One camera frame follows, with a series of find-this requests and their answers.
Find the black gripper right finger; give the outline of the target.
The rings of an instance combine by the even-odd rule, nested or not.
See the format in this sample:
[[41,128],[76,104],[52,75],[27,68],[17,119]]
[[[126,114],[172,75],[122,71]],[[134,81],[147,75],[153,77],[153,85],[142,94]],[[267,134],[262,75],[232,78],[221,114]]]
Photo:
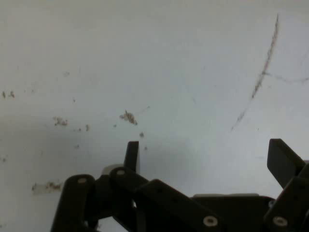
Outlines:
[[264,216],[269,232],[309,230],[309,163],[282,139],[270,139],[267,168],[282,187]]

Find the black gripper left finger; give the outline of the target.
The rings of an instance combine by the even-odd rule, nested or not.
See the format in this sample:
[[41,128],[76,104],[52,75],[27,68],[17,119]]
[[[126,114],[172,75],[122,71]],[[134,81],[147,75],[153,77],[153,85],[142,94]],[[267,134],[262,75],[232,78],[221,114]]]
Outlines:
[[129,232],[222,232],[213,211],[169,185],[137,173],[139,143],[129,142],[124,164],[95,179],[88,174],[65,181],[51,230],[95,232],[112,217]]

